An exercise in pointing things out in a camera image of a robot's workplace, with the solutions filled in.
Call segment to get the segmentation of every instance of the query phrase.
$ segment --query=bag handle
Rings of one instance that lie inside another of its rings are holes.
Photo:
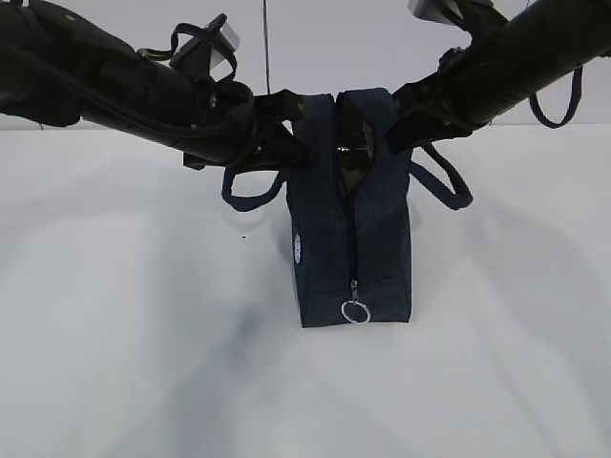
[[[471,205],[474,201],[474,197],[471,191],[469,191],[467,183],[465,183],[465,180],[462,179],[452,164],[440,155],[431,144],[422,146],[422,149],[446,172],[446,174],[448,174],[454,192],[448,189],[439,178],[416,162],[411,163],[410,173],[413,177],[427,188],[431,194],[452,210],[460,210],[461,208],[466,208]]]
[[[252,197],[234,196],[233,183],[236,179],[236,175],[237,173],[234,168],[225,169],[225,174],[222,179],[221,194],[225,202],[231,205],[234,210],[241,213],[251,212],[271,202],[280,193],[285,182],[284,174],[279,172],[266,193]]]

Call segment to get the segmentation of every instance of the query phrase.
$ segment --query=zipper pull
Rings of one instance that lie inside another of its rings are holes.
[[[353,280],[350,282],[350,289],[352,290],[352,300],[358,302],[359,300],[359,282],[357,280]]]

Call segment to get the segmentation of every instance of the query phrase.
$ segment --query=zipper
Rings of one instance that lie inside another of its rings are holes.
[[[337,112],[334,113],[335,118],[335,134],[338,135],[340,132],[339,116]],[[348,249],[348,286],[352,291],[352,298],[358,298],[358,266],[356,259],[356,197],[358,195],[358,188],[352,190],[352,192],[345,197],[342,196],[342,173],[339,166],[339,155],[336,150],[333,150],[333,179],[335,192],[338,199],[342,202],[342,209],[347,222],[347,249]]]

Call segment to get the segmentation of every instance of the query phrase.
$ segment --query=white label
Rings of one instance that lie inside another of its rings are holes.
[[[302,261],[302,240],[299,234],[295,235],[295,242],[293,243],[293,253],[295,256],[295,263],[299,264]]]

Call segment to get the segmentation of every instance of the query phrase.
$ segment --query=black strap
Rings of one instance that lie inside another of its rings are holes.
[[[537,95],[536,94],[533,95],[530,98],[531,110],[533,110],[533,114],[535,115],[537,120],[544,126],[549,127],[550,129],[558,129],[560,127],[566,126],[569,122],[571,122],[571,120],[575,116],[575,113],[577,112],[579,103],[581,102],[582,80],[583,80],[583,67],[579,67],[573,73],[573,89],[571,92],[571,101],[569,103],[569,108],[566,112],[566,115],[564,116],[564,118],[562,119],[560,123],[551,121],[550,119],[548,119],[545,116],[545,114],[543,114],[543,111],[541,110],[541,106],[538,104]]]
[[[413,177],[427,188],[431,194],[452,210],[460,210],[461,208],[466,208],[471,205],[474,201],[474,197],[471,191],[469,191],[467,183],[465,183],[465,180],[462,179],[452,164],[440,155],[431,144],[424,145],[422,149],[446,172],[446,174],[448,174],[454,192],[448,189],[439,178],[416,162],[411,163],[410,173]]]
[[[181,34],[193,36],[203,42],[208,43],[214,50],[222,55],[227,62],[229,62],[229,65],[231,65],[231,73],[220,80],[218,84],[233,81],[233,78],[236,76],[236,70],[238,69],[238,60],[236,59],[234,53],[227,48],[218,35],[192,24],[181,23],[176,26],[172,32],[172,36],[170,37],[171,48],[169,51],[157,51],[149,49],[145,49],[143,51],[146,51],[148,58],[151,60],[156,60],[158,62],[170,60],[172,57],[174,57],[174,54],[176,54],[176,51],[179,48],[179,35]]]
[[[222,180],[222,199],[231,205],[234,210],[241,213],[251,212],[271,202],[280,193],[285,182],[284,174],[279,172],[269,188],[269,191],[266,193],[253,197],[234,196],[233,183],[236,179],[236,175],[237,172],[235,169],[225,169],[225,175]]]

